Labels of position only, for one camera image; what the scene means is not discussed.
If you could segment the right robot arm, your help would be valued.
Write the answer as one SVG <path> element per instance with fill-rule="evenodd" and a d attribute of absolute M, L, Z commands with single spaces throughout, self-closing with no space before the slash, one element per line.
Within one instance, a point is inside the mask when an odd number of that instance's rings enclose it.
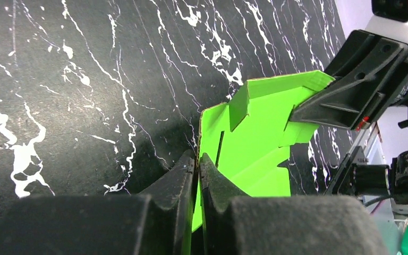
<path fill-rule="evenodd" d="M 388 107 L 405 106 L 408 129 L 408 43 L 365 30 L 351 32 L 325 73 L 334 78 L 327 88 L 295 108 L 290 120 L 348 130 L 376 122 Z M 367 164 L 360 147 L 340 163 L 327 194 L 375 196 L 408 205 L 408 151 L 390 165 Z"/>

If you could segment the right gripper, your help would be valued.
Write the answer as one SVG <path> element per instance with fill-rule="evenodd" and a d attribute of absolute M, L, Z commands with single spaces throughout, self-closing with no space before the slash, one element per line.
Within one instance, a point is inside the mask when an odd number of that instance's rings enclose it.
<path fill-rule="evenodd" d="M 408 43 L 354 30 L 324 72 L 335 81 L 296 107 L 290 121 L 354 130 L 392 105 L 407 108 L 398 127 L 408 129 Z"/>

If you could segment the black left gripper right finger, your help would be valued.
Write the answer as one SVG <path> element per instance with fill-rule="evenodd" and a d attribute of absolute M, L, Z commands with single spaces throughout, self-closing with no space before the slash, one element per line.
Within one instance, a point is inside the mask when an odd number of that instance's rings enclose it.
<path fill-rule="evenodd" d="M 251 197 L 199 162 L 205 254 L 387 254 L 364 206 L 343 195 Z"/>

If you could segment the green paper box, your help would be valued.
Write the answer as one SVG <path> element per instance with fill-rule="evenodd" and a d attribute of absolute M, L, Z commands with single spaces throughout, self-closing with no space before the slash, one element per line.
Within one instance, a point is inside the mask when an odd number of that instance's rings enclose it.
<path fill-rule="evenodd" d="M 248 80 L 226 102 L 202 111 L 198 155 L 252 197 L 289 197 L 283 166 L 297 143 L 308 143 L 318 125 L 289 120 L 294 108 L 334 78 L 322 71 Z"/>

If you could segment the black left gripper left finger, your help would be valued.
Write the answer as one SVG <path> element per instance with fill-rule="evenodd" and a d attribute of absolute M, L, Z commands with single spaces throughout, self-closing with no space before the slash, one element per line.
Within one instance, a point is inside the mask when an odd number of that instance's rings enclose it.
<path fill-rule="evenodd" d="M 194 161 L 186 151 L 135 195 L 22 199 L 0 224 L 0 254 L 189 254 Z"/>

